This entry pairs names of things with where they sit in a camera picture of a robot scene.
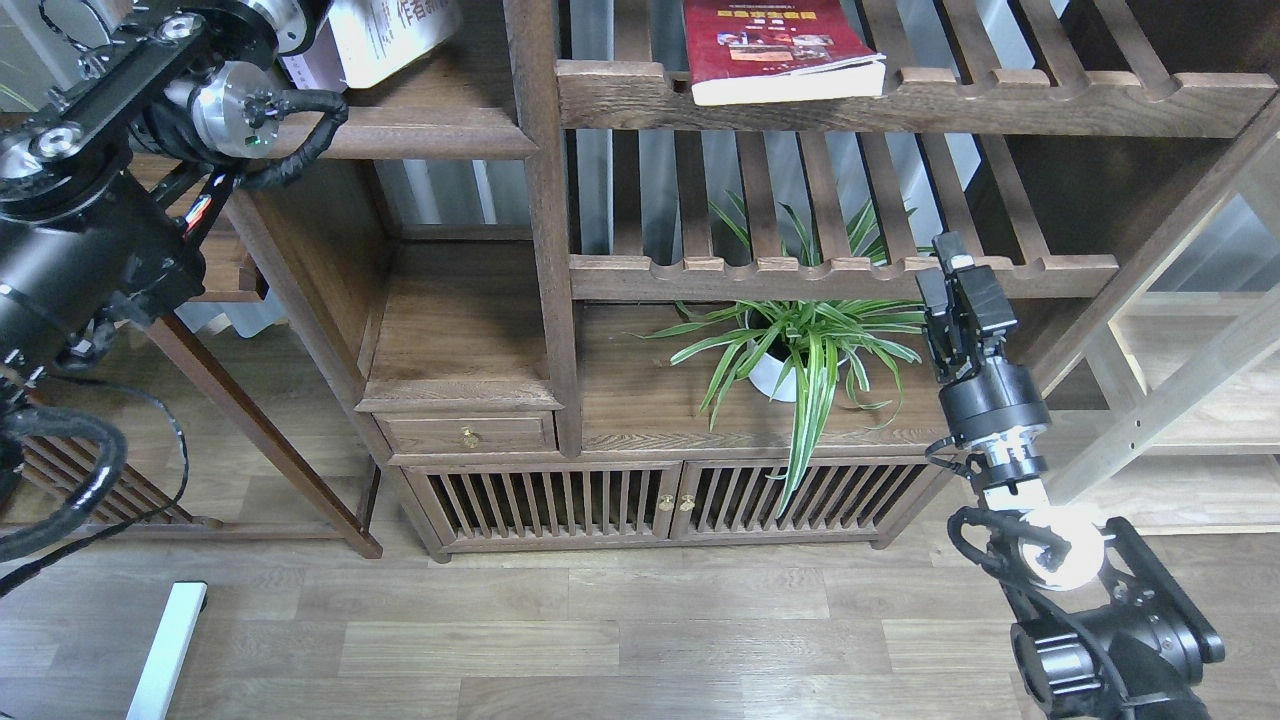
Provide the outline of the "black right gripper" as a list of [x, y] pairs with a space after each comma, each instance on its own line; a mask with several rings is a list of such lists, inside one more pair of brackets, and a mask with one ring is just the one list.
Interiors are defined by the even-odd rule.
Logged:
[[1005, 355], [1005, 336], [1018, 319], [1004, 288], [991, 268], [975, 266], [961, 232], [940, 233], [932, 243], [942, 269], [919, 273], [916, 283], [955, 445], [965, 448], [1019, 427], [1038, 434], [1050, 414], [1027, 368]]

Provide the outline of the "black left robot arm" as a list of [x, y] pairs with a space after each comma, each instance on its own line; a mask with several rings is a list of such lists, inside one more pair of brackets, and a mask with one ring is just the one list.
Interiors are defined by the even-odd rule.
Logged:
[[326, 1], [137, 1], [82, 81], [3, 132], [3, 491], [27, 438], [86, 439], [95, 466], [45, 519], [3, 537], [10, 592], [81, 548], [128, 455], [109, 421], [40, 406], [47, 366], [91, 366], [115, 320], [147, 325], [204, 292], [202, 242], [233, 190], [297, 181], [347, 122], [343, 96], [279, 85]]

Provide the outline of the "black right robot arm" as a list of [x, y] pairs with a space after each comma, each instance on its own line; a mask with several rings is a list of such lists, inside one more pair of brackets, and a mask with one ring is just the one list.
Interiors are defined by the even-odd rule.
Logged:
[[975, 507], [948, 538], [1001, 584], [1027, 692], [1048, 719], [1207, 719], [1194, 685], [1225, 644], [1124, 518], [1103, 525], [1052, 505], [1036, 437], [1050, 414], [1030, 373], [1004, 350], [1009, 299], [961, 234], [934, 237], [940, 266], [916, 283], [924, 334], [957, 457], [927, 457], [968, 480]]

